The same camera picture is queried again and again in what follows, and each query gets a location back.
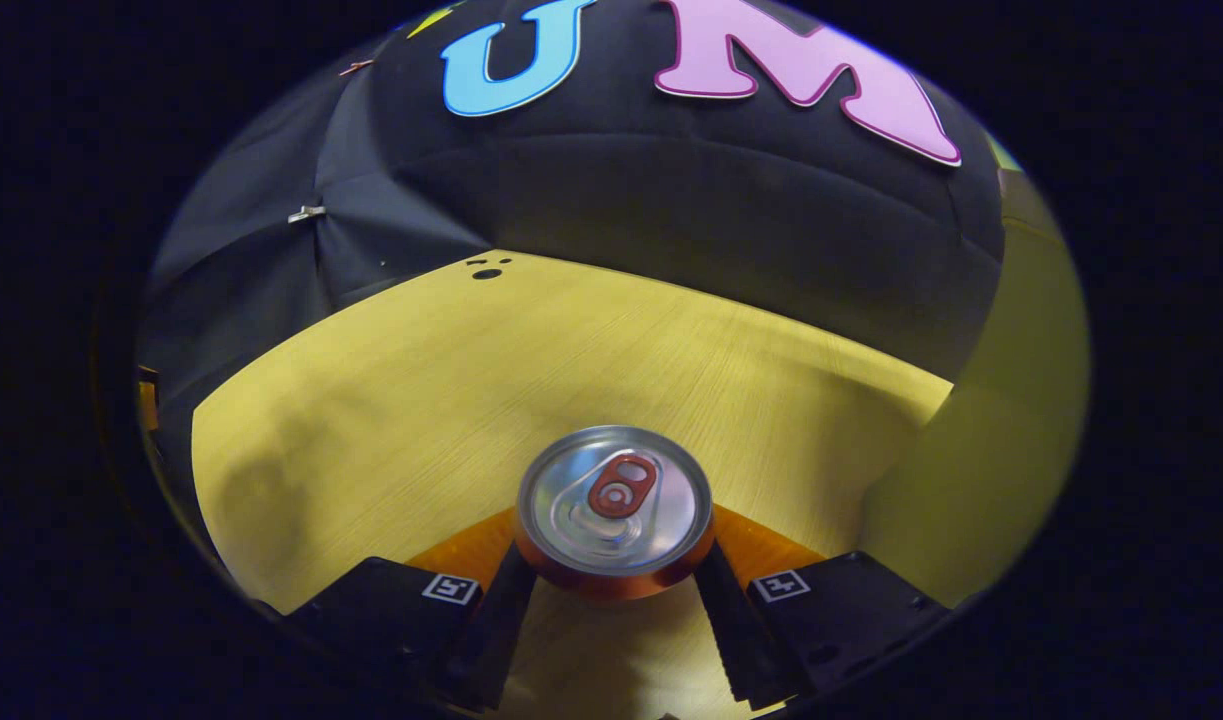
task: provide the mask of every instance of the pink letter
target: pink letter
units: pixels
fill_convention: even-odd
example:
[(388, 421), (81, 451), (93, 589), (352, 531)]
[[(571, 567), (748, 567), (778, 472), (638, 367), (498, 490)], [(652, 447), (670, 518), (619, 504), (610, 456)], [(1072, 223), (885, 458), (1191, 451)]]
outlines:
[(733, 43), (777, 83), (795, 105), (808, 108), (845, 68), (855, 95), (843, 100), (854, 122), (944, 163), (963, 153), (944, 136), (931, 99), (907, 70), (861, 42), (821, 26), (802, 37), (744, 0), (662, 0), (674, 9), (678, 61), (656, 75), (656, 87), (673, 95), (751, 97), (758, 82), (735, 68)]

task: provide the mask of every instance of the blue letter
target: blue letter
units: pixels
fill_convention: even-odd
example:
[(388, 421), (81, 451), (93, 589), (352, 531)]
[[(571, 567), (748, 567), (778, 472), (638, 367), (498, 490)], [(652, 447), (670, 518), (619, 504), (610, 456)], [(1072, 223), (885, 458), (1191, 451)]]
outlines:
[(558, 87), (580, 55), (580, 10), (597, 0), (555, 0), (523, 13), (534, 22), (534, 59), (509, 79), (487, 76), (490, 39), (505, 27), (493, 23), (446, 45), (442, 95), (456, 115), (478, 117), (519, 108)]

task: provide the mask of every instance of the can lid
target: can lid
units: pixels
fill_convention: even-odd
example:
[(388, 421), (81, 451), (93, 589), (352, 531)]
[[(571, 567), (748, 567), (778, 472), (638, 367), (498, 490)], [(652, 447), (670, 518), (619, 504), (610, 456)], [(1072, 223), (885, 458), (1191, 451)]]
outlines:
[(665, 568), (692, 550), (712, 515), (698, 462), (669, 438), (626, 425), (553, 443), (519, 493), (521, 524), (544, 555), (607, 577)]

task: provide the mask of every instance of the aluminum can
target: aluminum can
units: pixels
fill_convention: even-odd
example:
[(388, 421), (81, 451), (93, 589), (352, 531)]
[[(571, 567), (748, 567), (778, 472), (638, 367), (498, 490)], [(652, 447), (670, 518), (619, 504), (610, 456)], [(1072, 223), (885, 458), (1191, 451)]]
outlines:
[(698, 462), (649, 430), (569, 434), (527, 469), (515, 542), (541, 577), (597, 600), (648, 597), (692, 573), (713, 544)]

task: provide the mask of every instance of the yellow table surface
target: yellow table surface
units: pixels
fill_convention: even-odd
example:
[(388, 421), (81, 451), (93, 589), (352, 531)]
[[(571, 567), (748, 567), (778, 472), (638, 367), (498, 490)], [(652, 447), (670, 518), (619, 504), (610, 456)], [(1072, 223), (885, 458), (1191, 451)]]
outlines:
[[(512, 505), (543, 447), (600, 424), (675, 439), (717, 502), (845, 553), (863, 489), (949, 392), (903, 361), (720, 297), (519, 252), (477, 259), (305, 329), (198, 407), (201, 510), (252, 597), (287, 614), (364, 557), (407, 560)], [(487, 268), (501, 275), (471, 277)], [(665, 711), (753, 715), (731, 700), (693, 582), (610, 606), (537, 583), (488, 715)]]

